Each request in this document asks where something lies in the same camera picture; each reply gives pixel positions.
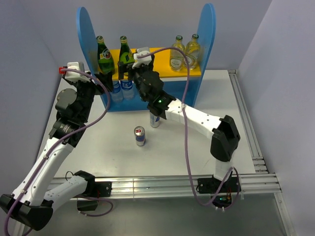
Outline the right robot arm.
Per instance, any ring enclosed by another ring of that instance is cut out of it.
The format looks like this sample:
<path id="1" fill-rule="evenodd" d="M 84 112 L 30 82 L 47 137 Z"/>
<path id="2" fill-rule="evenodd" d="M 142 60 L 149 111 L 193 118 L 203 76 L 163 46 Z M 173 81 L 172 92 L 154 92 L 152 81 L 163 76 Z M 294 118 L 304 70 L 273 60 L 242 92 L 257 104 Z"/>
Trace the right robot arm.
<path id="1" fill-rule="evenodd" d="M 230 186 L 232 155 L 240 141 L 234 119 L 228 115 L 220 118 L 204 113 L 166 93 L 159 73 L 153 70 L 153 62 L 154 56 L 146 56 L 137 62 L 119 62 L 118 78 L 122 80 L 124 74 L 128 74 L 153 115 L 181 123 L 211 140 L 210 153 L 215 158 L 213 186 L 217 191 L 225 191 Z"/>

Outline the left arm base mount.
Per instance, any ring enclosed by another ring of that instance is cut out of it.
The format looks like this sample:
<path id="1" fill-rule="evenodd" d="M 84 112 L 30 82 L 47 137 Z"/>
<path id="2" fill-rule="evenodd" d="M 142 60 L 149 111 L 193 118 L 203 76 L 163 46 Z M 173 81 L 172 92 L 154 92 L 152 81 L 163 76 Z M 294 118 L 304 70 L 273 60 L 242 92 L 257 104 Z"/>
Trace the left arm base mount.
<path id="1" fill-rule="evenodd" d="M 79 214 L 82 214 L 86 217 L 100 217 L 110 213 L 114 207 L 113 203 L 105 199 L 105 197 L 110 197 L 112 189 L 112 182 L 103 181 L 95 182 L 94 188 L 91 193 L 84 193 L 77 196 L 77 210 Z M 110 208 L 102 214 L 91 214 L 88 211 L 95 211 L 101 203 L 107 203 L 110 205 Z"/>

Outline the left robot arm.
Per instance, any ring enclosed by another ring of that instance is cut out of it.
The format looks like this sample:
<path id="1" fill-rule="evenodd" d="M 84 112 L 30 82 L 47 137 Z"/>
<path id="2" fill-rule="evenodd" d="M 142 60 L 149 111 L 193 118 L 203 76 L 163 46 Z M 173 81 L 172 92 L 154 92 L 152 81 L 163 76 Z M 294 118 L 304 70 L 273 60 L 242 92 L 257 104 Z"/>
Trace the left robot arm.
<path id="1" fill-rule="evenodd" d="M 13 191 L 3 194 L 0 207 L 7 214 L 4 233 L 9 235 L 8 222 L 12 218 L 30 230 L 43 229 L 53 213 L 73 197 L 90 197 L 96 191 L 95 177 L 84 171 L 48 190 L 57 170 L 74 150 L 87 128 L 95 95 L 108 95 L 113 89 L 111 75 L 96 75 L 75 69 L 62 68 L 62 78 L 76 89 L 64 89 L 58 94 L 57 120 L 49 133 L 44 150 L 32 169 Z"/>

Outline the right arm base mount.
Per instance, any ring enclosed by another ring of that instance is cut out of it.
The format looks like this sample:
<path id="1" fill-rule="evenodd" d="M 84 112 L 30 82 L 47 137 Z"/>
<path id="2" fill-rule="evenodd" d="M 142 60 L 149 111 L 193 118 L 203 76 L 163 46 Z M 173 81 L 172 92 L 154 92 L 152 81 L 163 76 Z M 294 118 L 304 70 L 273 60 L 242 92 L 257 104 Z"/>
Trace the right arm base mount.
<path id="1" fill-rule="evenodd" d="M 213 177 L 198 178 L 196 191 L 199 194 L 212 194 L 214 197 L 220 184 L 221 181 L 216 180 Z M 241 190 L 240 179 L 230 175 L 227 181 L 220 188 L 218 195 L 214 197 L 212 205 L 216 209 L 221 210 L 231 207 L 237 200 Z"/>

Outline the green Perrier bottle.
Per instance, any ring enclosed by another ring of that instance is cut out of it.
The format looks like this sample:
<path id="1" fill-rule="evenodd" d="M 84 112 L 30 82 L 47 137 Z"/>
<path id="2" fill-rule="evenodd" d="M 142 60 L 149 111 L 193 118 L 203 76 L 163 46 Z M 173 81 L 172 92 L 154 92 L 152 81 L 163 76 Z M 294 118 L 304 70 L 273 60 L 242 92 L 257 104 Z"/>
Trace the green Perrier bottle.
<path id="1" fill-rule="evenodd" d="M 97 60 L 98 66 L 103 74 L 115 73 L 114 59 L 110 53 L 110 50 L 104 43 L 104 38 L 99 35 L 97 40 Z"/>
<path id="2" fill-rule="evenodd" d="M 119 54 L 119 62 L 123 62 L 123 63 L 135 62 L 133 58 L 133 53 L 131 52 L 131 49 L 127 42 L 127 37 L 125 35 L 120 37 L 120 42 L 121 42 L 121 48 L 120 48 L 120 54 Z"/>

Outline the clear Chang bottle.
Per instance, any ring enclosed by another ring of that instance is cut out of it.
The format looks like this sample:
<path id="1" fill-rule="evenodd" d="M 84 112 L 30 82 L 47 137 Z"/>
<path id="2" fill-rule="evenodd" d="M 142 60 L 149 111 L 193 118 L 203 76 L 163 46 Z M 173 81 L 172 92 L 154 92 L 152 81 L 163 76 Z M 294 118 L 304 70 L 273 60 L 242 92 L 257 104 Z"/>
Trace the clear Chang bottle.
<path id="1" fill-rule="evenodd" d="M 191 40 L 185 47 L 185 55 L 187 57 L 188 63 L 185 62 L 186 68 L 190 70 L 196 68 L 198 65 L 198 57 L 200 53 L 200 44 L 198 42 L 199 35 L 193 34 Z"/>
<path id="2" fill-rule="evenodd" d="M 175 38 L 175 42 L 172 44 L 173 48 L 177 48 L 182 52 L 185 51 L 185 46 L 183 44 L 183 37 L 181 35 L 177 35 Z M 182 53 L 177 50 L 171 49 L 170 50 L 170 59 L 169 65 L 173 71 L 180 71 L 182 69 L 184 63 L 184 57 Z"/>

